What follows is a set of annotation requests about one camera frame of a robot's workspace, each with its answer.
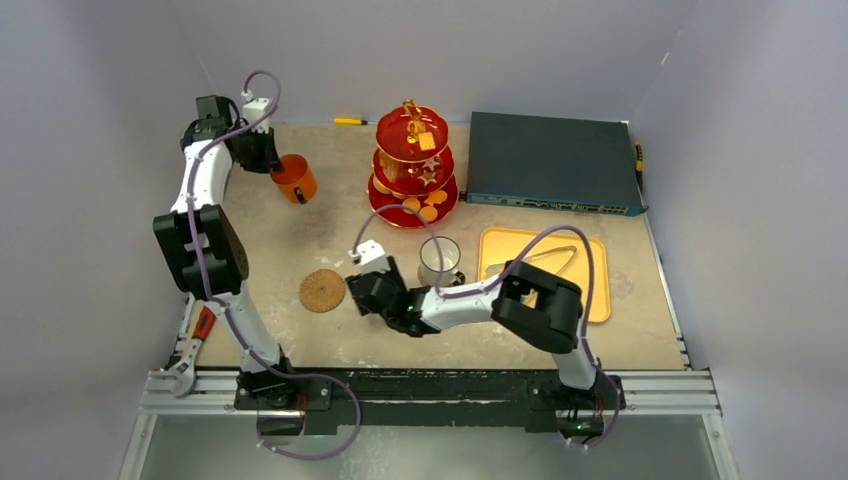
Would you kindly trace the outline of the yellow serving tray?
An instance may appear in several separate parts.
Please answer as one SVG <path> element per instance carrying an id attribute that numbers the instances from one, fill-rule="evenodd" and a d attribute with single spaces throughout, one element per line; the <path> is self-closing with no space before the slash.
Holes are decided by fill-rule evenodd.
<path id="1" fill-rule="evenodd" d="M 485 229 L 479 238 L 477 279 L 488 279 L 481 278 L 487 266 L 514 259 L 535 237 L 536 233 L 529 230 L 504 227 Z M 546 236 L 528 254 L 562 246 L 575 246 L 576 252 L 547 256 L 529 264 L 577 284 L 582 290 L 581 300 L 591 302 L 591 323 L 608 320 L 612 307 L 608 262 L 603 242 L 590 238 L 589 244 L 585 245 L 578 235 L 559 232 Z"/>

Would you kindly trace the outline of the round biscuit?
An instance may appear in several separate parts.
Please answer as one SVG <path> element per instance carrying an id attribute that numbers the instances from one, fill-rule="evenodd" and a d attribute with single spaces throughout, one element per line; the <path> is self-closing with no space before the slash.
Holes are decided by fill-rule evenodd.
<path id="1" fill-rule="evenodd" d="M 403 206 L 403 211 L 410 215 L 418 213 L 421 209 L 421 202 L 415 197 L 405 198 L 401 205 Z"/>
<path id="2" fill-rule="evenodd" d="M 425 205 L 419 210 L 419 215 L 428 223 L 433 223 L 439 218 L 439 211 L 432 205 Z"/>

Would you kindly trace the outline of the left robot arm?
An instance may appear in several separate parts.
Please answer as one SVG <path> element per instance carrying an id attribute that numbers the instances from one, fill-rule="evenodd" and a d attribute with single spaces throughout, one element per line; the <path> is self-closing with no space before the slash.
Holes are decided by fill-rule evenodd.
<path id="1" fill-rule="evenodd" d="M 175 378 L 174 396 L 191 393 L 201 346 L 220 323 L 239 351 L 242 395 L 284 409 L 297 399 L 298 382 L 249 295 L 246 250 L 222 206 L 234 165 L 254 173 L 283 169 L 269 125 L 275 103 L 249 90 L 242 97 L 242 107 L 224 96 L 197 98 L 197 117 L 180 140 L 185 158 L 180 192 L 170 211 L 152 222 L 176 286 L 204 305 L 182 357 L 169 372 Z"/>

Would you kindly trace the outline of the metal white-tipped tongs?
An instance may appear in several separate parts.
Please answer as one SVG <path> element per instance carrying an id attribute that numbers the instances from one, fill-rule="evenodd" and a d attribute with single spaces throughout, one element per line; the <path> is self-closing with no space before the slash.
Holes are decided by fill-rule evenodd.
<path id="1" fill-rule="evenodd" d="M 560 254 L 560 253 L 574 254 L 575 252 L 576 252 L 575 246 L 556 247 L 556 248 L 548 249 L 548 250 L 545 250 L 545 251 L 528 254 L 528 255 L 526 255 L 522 258 L 522 261 L 525 262 L 525 263 L 532 263 L 535 260 L 539 260 L 539 259 L 542 259 L 542 258 L 547 257 L 547 256 Z M 506 268 L 508 263 L 509 263 L 509 261 L 504 261 L 504 262 L 491 264 L 491 265 L 487 266 L 484 270 L 484 273 L 481 275 L 481 278 L 482 279 L 489 278 L 489 277 L 493 277 L 497 274 L 500 274 Z"/>

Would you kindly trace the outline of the brown bread pastry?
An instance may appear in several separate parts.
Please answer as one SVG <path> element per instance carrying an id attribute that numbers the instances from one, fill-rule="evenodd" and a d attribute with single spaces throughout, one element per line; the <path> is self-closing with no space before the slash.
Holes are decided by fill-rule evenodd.
<path id="1" fill-rule="evenodd" d="M 400 163 L 383 153 L 378 154 L 378 161 L 387 182 L 390 184 L 395 183 L 400 173 Z"/>

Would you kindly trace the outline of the orange fish-shaped cake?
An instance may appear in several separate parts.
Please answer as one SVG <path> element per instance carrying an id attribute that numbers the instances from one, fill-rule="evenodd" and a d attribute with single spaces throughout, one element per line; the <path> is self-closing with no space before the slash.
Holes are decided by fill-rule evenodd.
<path id="1" fill-rule="evenodd" d="M 446 191 L 436 190 L 434 192 L 431 192 L 427 196 L 424 203 L 428 206 L 435 206 L 435 205 L 445 203 L 448 200 L 448 198 L 449 198 L 449 195 Z"/>

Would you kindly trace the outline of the orange mug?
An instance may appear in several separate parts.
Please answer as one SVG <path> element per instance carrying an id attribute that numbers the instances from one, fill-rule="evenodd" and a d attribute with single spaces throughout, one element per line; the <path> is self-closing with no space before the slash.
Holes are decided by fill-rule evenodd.
<path id="1" fill-rule="evenodd" d="M 293 204 L 305 205 L 317 193 L 315 176 L 305 157 L 286 154 L 280 157 L 281 169 L 271 179 L 282 195 Z"/>

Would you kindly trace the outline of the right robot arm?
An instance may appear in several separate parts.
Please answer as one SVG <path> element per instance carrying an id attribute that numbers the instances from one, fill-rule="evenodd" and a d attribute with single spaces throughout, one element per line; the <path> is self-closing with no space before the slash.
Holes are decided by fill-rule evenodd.
<path id="1" fill-rule="evenodd" d="M 510 261 L 504 278 L 437 290 L 409 288 L 394 258 L 385 269 L 345 278 L 362 316 L 377 315 L 399 333 L 420 338 L 454 327 L 493 321 L 552 355 L 564 399 L 584 407 L 601 391 L 597 367 L 584 345 L 579 285 L 525 262 Z"/>

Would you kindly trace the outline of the red three-tier cake stand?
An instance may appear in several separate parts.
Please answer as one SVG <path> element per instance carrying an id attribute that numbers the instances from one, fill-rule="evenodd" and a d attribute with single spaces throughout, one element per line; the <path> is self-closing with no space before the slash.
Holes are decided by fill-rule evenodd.
<path id="1" fill-rule="evenodd" d="M 424 131 L 433 133 L 436 149 L 422 152 L 416 136 Z M 429 224 L 444 219 L 459 200 L 453 153 L 448 145 L 449 126 L 446 120 L 433 109 L 407 99 L 377 122 L 376 149 L 372 156 L 372 172 L 367 184 L 367 196 L 371 208 L 376 211 L 390 205 L 379 217 L 386 223 L 402 229 L 420 229 L 422 220 L 418 213 L 407 214 L 403 211 L 402 201 L 415 197 L 421 202 L 421 208 L 427 196 L 436 190 L 444 190 L 449 198 L 445 203 L 435 205 L 439 218 Z M 400 163 L 400 173 L 395 183 L 387 182 L 382 174 L 378 154 L 383 153 Z M 417 177 L 421 174 L 422 164 L 430 157 L 439 155 L 442 165 L 435 171 L 437 181 L 423 188 Z"/>

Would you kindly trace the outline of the white enamel mug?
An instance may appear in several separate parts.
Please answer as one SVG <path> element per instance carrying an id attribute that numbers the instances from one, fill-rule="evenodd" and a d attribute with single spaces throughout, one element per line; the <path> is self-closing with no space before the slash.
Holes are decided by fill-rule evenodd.
<path id="1" fill-rule="evenodd" d="M 445 236 L 424 241 L 419 249 L 418 278 L 424 286 L 454 287 L 466 282 L 459 270 L 462 259 L 458 243 Z"/>

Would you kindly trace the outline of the chocolate star cookie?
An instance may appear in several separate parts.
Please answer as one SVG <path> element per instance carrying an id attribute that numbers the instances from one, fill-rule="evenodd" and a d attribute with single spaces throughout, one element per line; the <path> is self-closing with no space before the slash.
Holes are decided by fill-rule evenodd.
<path id="1" fill-rule="evenodd" d="M 435 171 L 422 170 L 417 177 L 423 188 L 427 188 L 430 184 L 435 184 L 437 181 L 437 173 Z"/>

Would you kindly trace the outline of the white-iced star cookie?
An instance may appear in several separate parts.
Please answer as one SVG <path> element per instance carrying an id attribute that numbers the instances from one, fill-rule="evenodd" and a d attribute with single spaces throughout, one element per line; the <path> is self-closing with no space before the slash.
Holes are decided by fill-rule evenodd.
<path id="1" fill-rule="evenodd" d="M 430 172 L 435 172 L 435 171 L 436 171 L 436 170 L 437 170 L 437 169 L 438 169 L 441 165 L 442 165 L 442 163 L 441 163 L 441 158 L 440 158 L 440 156 L 439 156 L 439 155 L 435 155 L 435 156 L 433 156 L 433 157 L 428 158 L 428 159 L 427 159 L 427 160 L 426 160 L 426 161 L 422 164 L 422 169 L 423 169 L 423 170 L 428 170 L 428 171 L 430 171 Z"/>

